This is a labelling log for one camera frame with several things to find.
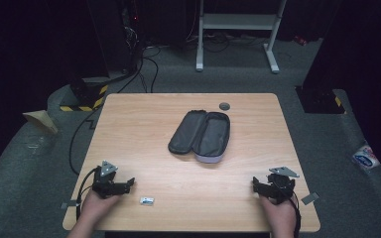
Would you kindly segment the white metal stand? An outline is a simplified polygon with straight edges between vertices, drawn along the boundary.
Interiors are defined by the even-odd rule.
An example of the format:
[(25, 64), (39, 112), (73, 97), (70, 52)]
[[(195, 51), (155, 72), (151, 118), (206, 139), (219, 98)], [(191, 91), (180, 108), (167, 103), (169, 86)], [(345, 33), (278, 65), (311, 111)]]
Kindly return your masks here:
[(281, 25), (287, 0), (280, 0), (276, 14), (216, 14), (204, 12), (204, 0), (199, 2), (198, 38), (195, 70), (203, 71), (203, 31), (204, 30), (250, 30), (270, 31), (269, 41), (263, 45), (266, 58), (273, 73), (280, 69), (273, 53), (273, 47)]

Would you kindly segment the black stand base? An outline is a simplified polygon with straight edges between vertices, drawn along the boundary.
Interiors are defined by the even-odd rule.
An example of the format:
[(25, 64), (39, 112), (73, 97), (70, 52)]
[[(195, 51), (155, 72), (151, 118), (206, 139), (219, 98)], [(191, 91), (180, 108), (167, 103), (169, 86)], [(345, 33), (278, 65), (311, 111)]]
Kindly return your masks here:
[(331, 89), (316, 89), (297, 86), (296, 92), (306, 113), (345, 113), (341, 100)]

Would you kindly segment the white and blue tissue packet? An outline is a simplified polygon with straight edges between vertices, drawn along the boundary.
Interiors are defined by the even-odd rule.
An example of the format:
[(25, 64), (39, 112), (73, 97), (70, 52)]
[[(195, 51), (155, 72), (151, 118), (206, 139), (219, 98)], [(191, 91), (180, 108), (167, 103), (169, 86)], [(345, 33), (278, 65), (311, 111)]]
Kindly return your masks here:
[(364, 171), (370, 171), (380, 166), (379, 160), (376, 158), (372, 148), (368, 144), (360, 147), (352, 155), (352, 161)]

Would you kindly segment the black box with striped edge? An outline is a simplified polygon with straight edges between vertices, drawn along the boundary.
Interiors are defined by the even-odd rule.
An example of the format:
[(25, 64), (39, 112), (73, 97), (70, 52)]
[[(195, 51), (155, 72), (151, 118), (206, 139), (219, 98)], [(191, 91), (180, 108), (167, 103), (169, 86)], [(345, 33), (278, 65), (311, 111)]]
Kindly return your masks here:
[(61, 103), (61, 111), (93, 111), (103, 103), (107, 84), (87, 84), (83, 79), (73, 81)]

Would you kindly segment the dark grey pencil case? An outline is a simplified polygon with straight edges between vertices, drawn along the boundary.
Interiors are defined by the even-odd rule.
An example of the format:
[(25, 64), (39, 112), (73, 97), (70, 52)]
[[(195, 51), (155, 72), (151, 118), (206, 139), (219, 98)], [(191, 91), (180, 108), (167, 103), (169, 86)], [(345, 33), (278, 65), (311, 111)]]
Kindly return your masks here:
[(168, 149), (176, 155), (193, 152), (199, 162), (216, 164), (223, 158), (229, 137), (230, 120), (226, 114), (192, 110), (183, 118)]

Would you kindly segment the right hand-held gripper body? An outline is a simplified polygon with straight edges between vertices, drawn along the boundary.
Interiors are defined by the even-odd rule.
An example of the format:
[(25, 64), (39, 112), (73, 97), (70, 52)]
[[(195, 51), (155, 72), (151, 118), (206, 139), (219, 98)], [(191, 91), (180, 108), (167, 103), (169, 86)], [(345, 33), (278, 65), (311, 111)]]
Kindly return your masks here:
[(272, 168), (270, 172), (267, 176), (269, 183), (267, 196), (273, 198), (277, 204), (290, 199), (294, 193), (296, 179), (300, 175), (287, 167)]

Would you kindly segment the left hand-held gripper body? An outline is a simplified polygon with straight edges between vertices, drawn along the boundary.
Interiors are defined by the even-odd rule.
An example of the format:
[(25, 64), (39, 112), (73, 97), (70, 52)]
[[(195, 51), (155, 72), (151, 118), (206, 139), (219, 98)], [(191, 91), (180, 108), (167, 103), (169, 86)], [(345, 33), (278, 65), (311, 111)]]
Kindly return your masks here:
[(107, 161), (103, 161), (100, 166), (95, 170), (92, 190), (95, 191), (101, 198), (105, 199), (109, 196), (114, 195), (113, 192), (115, 188), (123, 187), (121, 183), (116, 183), (114, 181), (116, 176), (116, 171), (118, 168)]

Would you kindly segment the clear plastic wrapper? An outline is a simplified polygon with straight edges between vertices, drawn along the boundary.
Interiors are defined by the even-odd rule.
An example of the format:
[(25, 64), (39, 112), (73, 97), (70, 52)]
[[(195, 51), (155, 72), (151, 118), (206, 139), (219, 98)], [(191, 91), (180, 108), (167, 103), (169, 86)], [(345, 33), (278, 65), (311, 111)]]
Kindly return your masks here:
[(26, 148), (33, 155), (43, 155), (49, 148), (49, 140), (44, 136), (31, 136), (27, 139)]

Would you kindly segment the person's right hand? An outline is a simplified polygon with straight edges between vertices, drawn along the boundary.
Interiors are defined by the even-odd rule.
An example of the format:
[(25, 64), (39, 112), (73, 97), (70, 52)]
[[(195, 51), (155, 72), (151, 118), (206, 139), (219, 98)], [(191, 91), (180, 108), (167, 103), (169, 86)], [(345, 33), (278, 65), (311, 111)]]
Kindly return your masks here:
[(295, 201), (286, 200), (281, 204), (273, 204), (267, 197), (260, 196), (260, 204), (270, 225), (271, 233), (295, 233), (297, 224)]

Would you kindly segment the tan cardboard piece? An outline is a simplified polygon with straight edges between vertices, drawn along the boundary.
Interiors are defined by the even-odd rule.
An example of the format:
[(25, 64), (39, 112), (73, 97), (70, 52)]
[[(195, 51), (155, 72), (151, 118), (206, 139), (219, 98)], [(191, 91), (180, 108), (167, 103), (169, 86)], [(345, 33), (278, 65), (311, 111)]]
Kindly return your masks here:
[(23, 116), (28, 122), (35, 125), (45, 133), (55, 135), (59, 129), (46, 110), (24, 112)]

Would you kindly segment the person's left hand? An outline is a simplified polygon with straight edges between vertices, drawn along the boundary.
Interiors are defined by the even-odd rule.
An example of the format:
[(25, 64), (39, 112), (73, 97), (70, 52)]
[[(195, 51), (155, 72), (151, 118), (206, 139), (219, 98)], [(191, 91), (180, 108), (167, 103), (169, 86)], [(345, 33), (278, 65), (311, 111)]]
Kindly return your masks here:
[(78, 222), (88, 228), (94, 228), (120, 198), (120, 195), (101, 198), (94, 190), (90, 190), (82, 203)]

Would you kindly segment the dark equipment rack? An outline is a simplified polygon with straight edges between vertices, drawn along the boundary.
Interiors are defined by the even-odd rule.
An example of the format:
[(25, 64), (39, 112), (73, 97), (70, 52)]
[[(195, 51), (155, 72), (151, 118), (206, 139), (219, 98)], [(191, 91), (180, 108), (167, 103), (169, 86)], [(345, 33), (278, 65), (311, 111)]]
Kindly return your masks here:
[(136, 70), (140, 37), (132, 21), (131, 0), (87, 0), (109, 77)]

